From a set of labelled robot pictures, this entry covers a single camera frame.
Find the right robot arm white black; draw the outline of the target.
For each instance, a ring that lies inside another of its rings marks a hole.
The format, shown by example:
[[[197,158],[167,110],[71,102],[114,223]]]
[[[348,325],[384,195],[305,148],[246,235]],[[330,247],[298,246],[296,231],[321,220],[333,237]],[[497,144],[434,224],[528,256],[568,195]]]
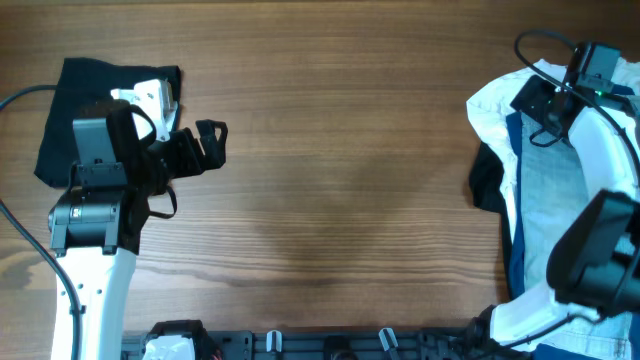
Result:
[[[550,345],[626,357],[614,344],[639,309],[639,126],[627,97],[597,93],[555,144],[515,148],[508,118],[541,124],[555,86],[528,75],[488,90],[468,114],[504,165],[513,250],[524,257],[524,284],[492,310],[490,339],[520,352]]]

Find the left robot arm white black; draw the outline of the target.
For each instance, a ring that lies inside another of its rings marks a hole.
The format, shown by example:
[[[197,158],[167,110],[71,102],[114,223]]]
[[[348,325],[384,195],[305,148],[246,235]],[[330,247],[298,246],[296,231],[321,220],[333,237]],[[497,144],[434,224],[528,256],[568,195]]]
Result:
[[[177,200],[171,183],[219,169],[228,127],[199,120],[176,129],[179,103],[166,80],[114,88],[72,122],[78,157],[49,213],[61,275],[51,356],[118,359],[130,282],[153,196]]]

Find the light blue denim shorts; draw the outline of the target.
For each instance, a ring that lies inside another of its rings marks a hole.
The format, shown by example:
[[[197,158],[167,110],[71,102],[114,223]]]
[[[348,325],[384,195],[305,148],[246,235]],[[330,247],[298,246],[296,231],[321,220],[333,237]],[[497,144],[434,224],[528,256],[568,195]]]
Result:
[[[523,228],[523,284],[530,289],[546,279],[549,255],[556,242],[589,203],[575,150],[558,142],[533,145],[529,137],[541,126],[521,116],[520,208]],[[535,359],[637,359],[637,319],[629,314],[598,326],[573,321],[533,352]]]

